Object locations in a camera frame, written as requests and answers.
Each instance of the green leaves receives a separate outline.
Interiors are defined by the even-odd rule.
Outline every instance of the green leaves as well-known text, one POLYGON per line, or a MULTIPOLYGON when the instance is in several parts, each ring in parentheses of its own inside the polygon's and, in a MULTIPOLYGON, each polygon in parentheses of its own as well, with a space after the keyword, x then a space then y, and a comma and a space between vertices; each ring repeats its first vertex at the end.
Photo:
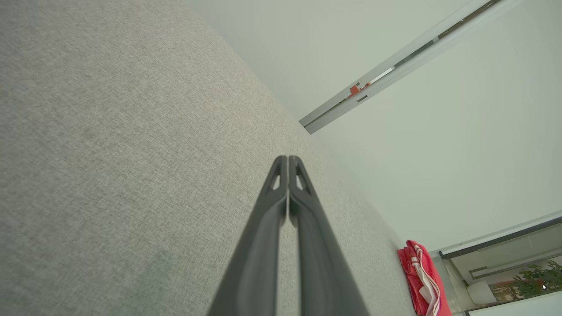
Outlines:
POLYGON ((548 266, 550 269, 543 269, 533 264, 528 267, 530 270, 519 273, 523 278, 515 276, 514 286, 518 294, 532 296, 562 288, 562 266, 552 260, 548 261, 548 266))

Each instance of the red bag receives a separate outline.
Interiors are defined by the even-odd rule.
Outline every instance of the red bag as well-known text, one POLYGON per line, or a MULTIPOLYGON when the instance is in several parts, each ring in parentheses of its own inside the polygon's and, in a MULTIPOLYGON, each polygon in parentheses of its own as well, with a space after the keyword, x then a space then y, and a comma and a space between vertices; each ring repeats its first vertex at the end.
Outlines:
POLYGON ((408 240, 398 257, 406 273, 414 310, 419 316, 451 316, 443 282, 424 246, 408 240))

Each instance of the ceiling track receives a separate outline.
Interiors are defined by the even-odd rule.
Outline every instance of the ceiling track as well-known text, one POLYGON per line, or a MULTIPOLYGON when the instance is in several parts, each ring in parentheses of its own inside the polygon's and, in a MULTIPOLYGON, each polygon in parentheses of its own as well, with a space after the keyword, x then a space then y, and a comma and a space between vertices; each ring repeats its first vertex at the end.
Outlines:
POLYGON ((310 134, 318 131, 453 47, 470 29, 501 16, 523 1, 470 1, 306 115, 300 120, 301 125, 310 134))

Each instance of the gray upholstered wall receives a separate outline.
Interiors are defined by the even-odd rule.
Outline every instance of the gray upholstered wall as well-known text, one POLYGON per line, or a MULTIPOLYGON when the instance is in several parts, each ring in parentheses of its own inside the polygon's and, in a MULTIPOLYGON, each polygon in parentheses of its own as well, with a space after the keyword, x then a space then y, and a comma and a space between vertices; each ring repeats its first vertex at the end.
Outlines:
MULTIPOLYGON (((202 315, 273 159, 299 155, 373 315, 400 241, 185 1, 0 3, 0 314, 202 315)), ((281 315, 297 314, 283 227, 281 315)))

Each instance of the white wall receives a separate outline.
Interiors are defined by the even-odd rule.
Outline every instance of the white wall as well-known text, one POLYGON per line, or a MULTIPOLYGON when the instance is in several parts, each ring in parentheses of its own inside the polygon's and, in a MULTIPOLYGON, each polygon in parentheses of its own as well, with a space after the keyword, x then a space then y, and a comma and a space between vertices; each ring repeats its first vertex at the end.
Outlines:
POLYGON ((470 0, 189 1, 300 120, 470 0))
POLYGON ((429 250, 562 210, 562 1, 526 1, 313 139, 429 250))
POLYGON ((562 291, 470 312, 470 316, 560 315, 562 291))

